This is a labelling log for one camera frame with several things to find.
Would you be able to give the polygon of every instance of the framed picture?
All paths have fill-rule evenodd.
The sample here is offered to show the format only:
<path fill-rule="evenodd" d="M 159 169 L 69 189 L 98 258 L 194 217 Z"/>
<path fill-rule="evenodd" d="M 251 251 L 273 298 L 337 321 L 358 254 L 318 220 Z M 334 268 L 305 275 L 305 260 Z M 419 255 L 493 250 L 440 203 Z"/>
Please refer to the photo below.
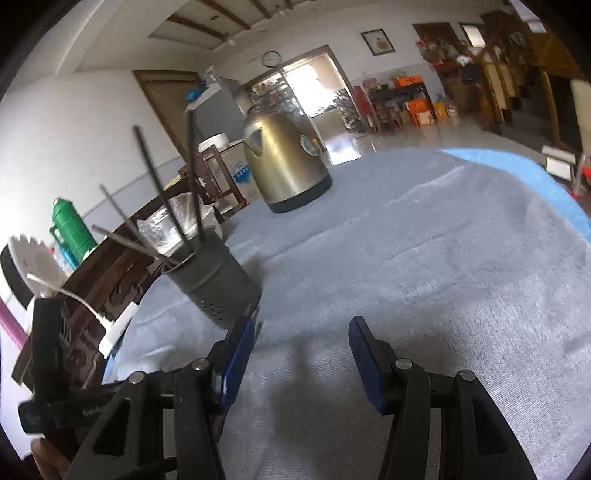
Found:
<path fill-rule="evenodd" d="M 365 40 L 365 43 L 367 43 L 371 53 L 374 54 L 374 57 L 396 51 L 383 28 L 362 32 L 361 36 Z"/>

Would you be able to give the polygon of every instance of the thermos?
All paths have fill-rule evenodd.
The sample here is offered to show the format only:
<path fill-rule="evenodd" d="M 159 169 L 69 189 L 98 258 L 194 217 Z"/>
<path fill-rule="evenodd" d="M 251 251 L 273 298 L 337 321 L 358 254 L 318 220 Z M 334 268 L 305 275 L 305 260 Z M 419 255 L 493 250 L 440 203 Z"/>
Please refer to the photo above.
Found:
<path fill-rule="evenodd" d="M 80 264 L 86 253 L 96 247 L 96 241 L 89 232 L 70 200 L 56 198 L 51 213 L 53 226 L 49 229 L 58 245 L 72 253 Z"/>

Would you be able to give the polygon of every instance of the kettle base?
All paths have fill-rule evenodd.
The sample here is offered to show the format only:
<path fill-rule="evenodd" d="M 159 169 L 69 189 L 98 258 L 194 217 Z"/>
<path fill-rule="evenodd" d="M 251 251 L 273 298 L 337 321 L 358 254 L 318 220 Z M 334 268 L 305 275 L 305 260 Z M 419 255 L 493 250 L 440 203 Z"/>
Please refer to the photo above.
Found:
<path fill-rule="evenodd" d="M 295 210 L 296 208 L 303 207 L 304 205 L 310 203 L 312 200 L 316 200 L 320 195 L 326 192 L 326 190 L 328 190 L 331 185 L 332 178 L 330 175 L 327 175 L 316 185 L 311 186 L 309 189 L 303 191 L 302 193 L 299 193 L 295 197 L 283 200 L 282 202 L 267 203 L 267 205 L 273 213 L 290 212 L 292 210 Z"/>

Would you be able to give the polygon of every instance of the screw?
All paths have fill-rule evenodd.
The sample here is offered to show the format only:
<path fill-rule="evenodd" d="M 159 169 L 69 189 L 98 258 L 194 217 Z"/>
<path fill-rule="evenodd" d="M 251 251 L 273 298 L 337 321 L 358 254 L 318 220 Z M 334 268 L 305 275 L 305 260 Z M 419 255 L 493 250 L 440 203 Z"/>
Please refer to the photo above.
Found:
<path fill-rule="evenodd" d="M 197 358 L 197 360 L 193 360 L 191 363 L 193 370 L 205 370 L 207 367 L 209 367 L 209 360 L 207 358 Z"/>
<path fill-rule="evenodd" d="M 400 370 L 408 370 L 412 367 L 413 363 L 408 358 L 398 358 L 394 362 L 394 365 Z"/>
<path fill-rule="evenodd" d="M 474 382 L 476 374 L 472 370 L 461 370 L 460 377 L 466 382 Z"/>
<path fill-rule="evenodd" d="M 141 381 L 143 381 L 143 379 L 146 377 L 146 374 L 144 372 L 133 372 L 129 378 L 127 380 L 130 381 L 130 383 L 136 384 L 136 383 L 140 383 Z"/>

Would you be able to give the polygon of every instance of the gold kettle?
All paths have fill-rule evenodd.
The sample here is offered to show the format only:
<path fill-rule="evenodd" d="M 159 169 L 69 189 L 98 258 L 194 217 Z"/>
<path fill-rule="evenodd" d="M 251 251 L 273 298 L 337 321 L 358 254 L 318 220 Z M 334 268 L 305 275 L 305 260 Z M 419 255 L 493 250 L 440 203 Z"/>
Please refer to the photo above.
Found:
<path fill-rule="evenodd" d="M 252 176 L 272 212 L 310 203 L 332 185 L 318 140 L 306 135 L 287 113 L 251 113 L 243 140 Z"/>

